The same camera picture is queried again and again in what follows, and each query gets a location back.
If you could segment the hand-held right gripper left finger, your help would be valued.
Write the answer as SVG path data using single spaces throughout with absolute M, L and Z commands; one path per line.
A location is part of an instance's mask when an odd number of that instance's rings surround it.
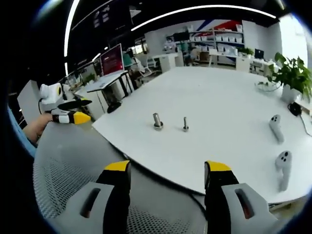
M 63 226 L 67 234 L 124 234 L 130 205 L 131 164 L 107 165 L 67 202 Z

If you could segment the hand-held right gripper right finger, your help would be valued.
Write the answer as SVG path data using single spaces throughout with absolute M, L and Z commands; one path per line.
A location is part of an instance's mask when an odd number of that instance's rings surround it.
M 277 218 L 267 201 L 239 183 L 226 164 L 204 163 L 205 216 L 209 234 L 273 234 Z

